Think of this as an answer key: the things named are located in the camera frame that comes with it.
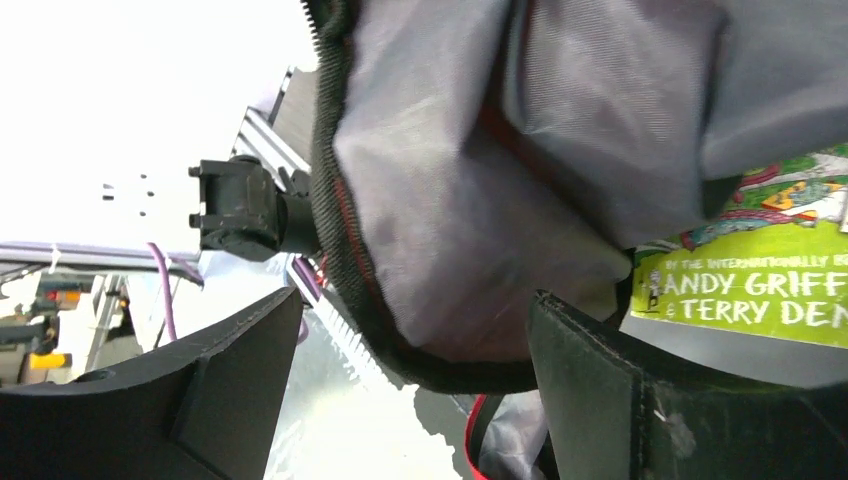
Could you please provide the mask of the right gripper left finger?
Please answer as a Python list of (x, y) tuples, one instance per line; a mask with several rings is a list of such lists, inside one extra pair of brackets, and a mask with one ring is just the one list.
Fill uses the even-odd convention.
[(1, 392), (5, 479), (260, 479), (302, 318), (294, 288), (65, 384)]

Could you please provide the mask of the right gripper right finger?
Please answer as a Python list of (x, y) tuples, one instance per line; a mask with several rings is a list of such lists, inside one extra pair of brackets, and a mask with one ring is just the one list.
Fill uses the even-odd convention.
[(847, 387), (757, 381), (536, 294), (527, 337), (563, 479), (843, 479)]

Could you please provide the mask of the green treehouse book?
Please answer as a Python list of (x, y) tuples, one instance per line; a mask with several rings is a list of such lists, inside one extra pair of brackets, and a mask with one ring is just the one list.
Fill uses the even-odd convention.
[(712, 222), (635, 251), (643, 319), (847, 346), (847, 146), (748, 171)]

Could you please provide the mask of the red backpack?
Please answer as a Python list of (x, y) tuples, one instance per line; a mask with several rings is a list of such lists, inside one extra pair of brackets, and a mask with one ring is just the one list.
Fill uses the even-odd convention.
[(478, 479), (559, 476), (535, 296), (694, 363), (843, 383), (829, 347), (638, 318), (635, 251), (750, 170), (847, 146), (843, 1), (317, 1), (312, 201), (373, 354), (473, 394)]

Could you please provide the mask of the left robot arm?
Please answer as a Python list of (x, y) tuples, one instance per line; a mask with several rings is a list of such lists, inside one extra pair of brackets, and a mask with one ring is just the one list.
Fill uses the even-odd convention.
[(188, 169), (198, 181), (201, 211), (189, 216), (204, 251), (223, 251), (251, 262), (275, 255), (322, 251), (311, 202), (311, 176), (278, 169), (282, 184), (261, 161), (237, 155), (202, 160)]

